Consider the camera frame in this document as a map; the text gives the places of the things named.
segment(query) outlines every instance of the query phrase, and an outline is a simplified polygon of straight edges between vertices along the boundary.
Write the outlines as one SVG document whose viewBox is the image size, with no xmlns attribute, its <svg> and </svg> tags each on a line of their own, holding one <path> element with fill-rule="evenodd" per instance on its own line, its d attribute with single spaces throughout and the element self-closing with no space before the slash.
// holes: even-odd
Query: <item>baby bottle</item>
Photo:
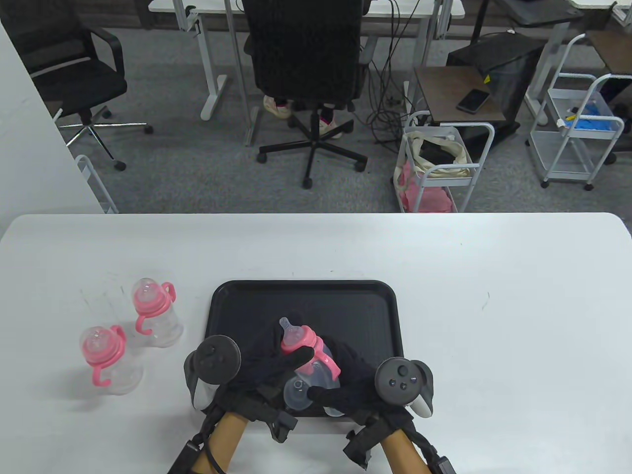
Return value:
<svg viewBox="0 0 632 474">
<path fill-rule="evenodd" d="M 279 324 L 283 328 L 281 350 L 284 354 L 294 352 L 299 347 L 309 346 L 314 349 L 314 358 L 296 369 L 296 375 L 289 379 L 283 390 L 283 398 L 288 408 L 305 410 L 312 404 L 307 398 L 307 389 L 312 386 L 334 389 L 340 386 L 338 377 L 340 368 L 331 358 L 331 352 L 323 340 L 309 326 L 293 326 L 288 318 L 281 318 Z M 342 416 L 338 410 L 325 407 L 329 416 Z"/>
<path fill-rule="evenodd" d="M 92 383 L 112 395 L 125 395 L 136 388 L 143 368 L 126 353 L 127 338 L 121 326 L 91 327 L 80 340 L 81 351 L 92 367 Z"/>
<path fill-rule="evenodd" d="M 138 319 L 136 331 L 149 336 L 150 345 L 169 347 L 184 331 L 172 302 L 176 301 L 176 289 L 169 282 L 157 284 L 151 278 L 141 278 L 132 288 L 132 300 Z"/>
</svg>

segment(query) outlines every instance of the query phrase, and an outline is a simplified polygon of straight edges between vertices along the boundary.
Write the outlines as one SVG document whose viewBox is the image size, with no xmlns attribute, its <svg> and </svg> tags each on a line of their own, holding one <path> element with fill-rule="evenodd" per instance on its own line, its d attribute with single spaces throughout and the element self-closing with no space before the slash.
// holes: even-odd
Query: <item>person's foot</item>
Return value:
<svg viewBox="0 0 632 474">
<path fill-rule="evenodd" d="M 273 97 L 270 97 L 269 95 L 265 95 L 264 108 L 265 110 L 270 112 L 272 115 L 274 115 L 276 118 L 281 119 L 281 120 L 287 120 L 290 117 L 292 117 L 292 110 L 289 108 L 288 101 L 283 101 L 282 103 L 277 105 Z"/>
<path fill-rule="evenodd" d="M 338 125 L 336 124 L 336 121 L 331 119 L 331 122 L 328 122 L 327 120 L 325 120 L 323 117 L 320 117 L 320 121 L 319 121 L 319 128 L 320 128 L 320 136 L 325 135 L 329 130 L 333 130 L 337 127 Z M 340 133 L 336 133 L 333 137 L 331 138 L 340 138 L 343 135 L 342 132 Z"/>
</svg>

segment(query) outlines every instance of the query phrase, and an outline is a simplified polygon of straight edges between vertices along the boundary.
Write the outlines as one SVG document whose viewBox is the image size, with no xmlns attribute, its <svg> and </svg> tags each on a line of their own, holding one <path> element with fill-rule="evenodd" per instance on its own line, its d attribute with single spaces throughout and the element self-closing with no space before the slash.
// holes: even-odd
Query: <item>vr controller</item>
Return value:
<svg viewBox="0 0 632 474">
<path fill-rule="evenodd" d="M 213 402 L 217 388 L 237 375 L 241 351 L 228 336 L 215 334 L 202 341 L 185 360 L 186 384 L 191 403 L 204 410 Z M 409 406 L 422 418 L 432 416 L 433 378 L 430 368 L 420 360 L 391 357 L 375 373 L 375 390 L 386 402 Z"/>
</svg>

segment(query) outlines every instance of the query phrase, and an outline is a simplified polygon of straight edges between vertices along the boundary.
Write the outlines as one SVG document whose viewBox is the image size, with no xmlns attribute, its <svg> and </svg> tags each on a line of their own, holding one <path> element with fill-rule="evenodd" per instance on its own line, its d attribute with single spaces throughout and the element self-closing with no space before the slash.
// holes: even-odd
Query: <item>office chair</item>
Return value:
<svg viewBox="0 0 632 474">
<path fill-rule="evenodd" d="M 266 145 L 257 161 L 267 154 L 310 148 L 303 188 L 312 187 L 310 172 L 317 149 L 355 160 L 355 170 L 364 171 L 367 157 L 328 142 L 338 133 L 353 131 L 353 120 L 320 136 L 319 107 L 335 104 L 353 112 L 373 58 L 377 38 L 369 38 L 360 51 L 362 0 L 243 0 L 250 27 L 245 51 L 251 55 L 257 87 L 277 99 L 302 102 L 312 110 L 308 129 L 296 117 L 288 119 L 307 140 Z"/>
<path fill-rule="evenodd" d="M 103 104 L 127 91 L 123 50 L 119 40 L 101 28 L 86 27 L 70 0 L 0 0 L 0 20 L 42 99 L 62 102 L 62 117 L 78 114 L 81 123 L 60 129 L 79 128 L 67 146 L 86 132 L 123 171 L 126 164 L 107 149 L 96 128 L 142 127 L 147 123 L 97 123 L 112 113 Z M 116 70 L 99 61 L 92 35 L 106 41 L 112 50 Z M 102 106 L 92 114 L 91 108 Z"/>
</svg>

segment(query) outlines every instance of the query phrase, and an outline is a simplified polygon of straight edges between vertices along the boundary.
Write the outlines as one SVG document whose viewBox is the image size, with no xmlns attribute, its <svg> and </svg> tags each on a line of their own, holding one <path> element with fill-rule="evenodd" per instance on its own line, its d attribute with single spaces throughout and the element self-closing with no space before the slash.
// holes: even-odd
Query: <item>white desk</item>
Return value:
<svg viewBox="0 0 632 474">
<path fill-rule="evenodd" d="M 598 248 L 599 254 L 590 250 Z M 0 458 L 20 474 L 160 474 L 198 426 L 182 364 L 231 279 L 377 279 L 435 375 L 418 429 L 458 474 L 632 472 L 631 238 L 609 214 L 25 216 L 0 241 Z M 95 398 L 78 338 L 172 281 L 185 333 Z M 358 474 L 340 422 L 252 423 L 230 473 Z M 370 473 L 389 473 L 374 450 Z"/>
<path fill-rule="evenodd" d="M 241 12 L 235 5 L 236 0 L 230 0 L 231 5 L 231 13 L 234 16 L 243 16 L 243 12 Z M 200 113 L 200 117 L 202 120 L 209 120 L 215 110 L 215 106 L 217 101 L 219 100 L 220 95 L 224 90 L 224 85 L 226 84 L 226 75 L 217 75 L 215 62 L 213 61 L 212 51 L 208 40 L 207 31 L 204 28 L 204 21 L 202 19 L 203 15 L 225 15 L 226 14 L 226 3 L 224 0 L 195 0 L 190 2 L 195 5 L 195 8 L 191 10 L 191 13 L 199 14 L 198 19 L 198 27 L 196 27 L 196 32 L 198 32 L 198 44 L 200 48 L 200 55 L 202 56 L 202 64 L 204 66 L 204 73 L 206 77 L 207 86 L 209 88 L 209 97 L 206 100 L 206 103 L 202 107 L 202 112 Z M 405 94 L 407 97 L 411 97 L 414 99 L 415 89 L 416 89 L 416 80 L 414 76 L 414 71 L 417 67 L 422 65 L 422 56 L 423 51 L 426 44 L 426 34 L 428 31 L 428 20 L 432 16 L 432 11 L 434 8 L 434 0 L 420 0 L 417 4 L 417 0 L 399 0 L 399 12 L 400 17 L 402 18 L 402 22 L 404 23 L 411 15 L 412 18 L 418 20 L 419 25 L 417 26 L 417 37 L 415 41 L 415 50 L 413 52 L 413 64 L 412 64 L 412 75 L 411 81 L 412 89 L 411 92 L 408 92 L 408 84 L 404 86 Z M 149 4 L 149 11 L 155 13 L 174 13 L 173 8 L 173 0 L 153 0 Z M 452 5 L 452 16 L 454 18 L 463 18 L 465 16 L 465 10 L 463 9 L 463 3 L 461 0 L 453 0 Z M 391 17 L 391 3 L 388 0 L 373 0 L 371 2 L 371 7 L 369 9 L 366 18 L 390 18 Z M 240 52 L 236 49 L 236 36 L 234 31 L 234 23 L 228 18 L 228 27 L 230 30 L 230 34 L 233 36 L 233 45 L 235 49 L 235 61 L 237 65 L 236 74 L 238 75 L 239 86 L 241 89 L 242 101 L 244 102 L 244 115 L 245 121 L 247 125 L 246 131 L 246 144 L 249 145 L 252 142 L 253 138 L 253 129 L 255 127 L 255 123 L 257 120 L 258 109 L 254 107 L 253 109 L 249 108 L 247 94 L 245 88 L 243 86 L 243 74 L 241 72 L 241 59 Z"/>
<path fill-rule="evenodd" d="M 579 10 L 595 10 L 595 9 L 608 9 L 612 5 L 611 0 L 568 0 L 568 3 Z M 632 0 L 617 0 L 618 6 L 629 6 L 632 4 Z M 533 80 L 529 85 L 525 94 L 525 103 L 531 111 L 534 118 L 538 120 L 538 124 L 544 126 L 549 122 L 546 114 L 542 114 L 538 117 L 538 111 L 540 110 L 539 97 L 542 94 L 544 83 L 549 78 L 551 70 L 555 69 L 559 65 L 561 55 L 559 49 L 562 46 L 562 42 L 566 37 L 566 32 L 570 23 L 558 23 L 553 26 L 551 35 L 547 44 L 542 51 L 540 61 L 533 75 Z"/>
</svg>

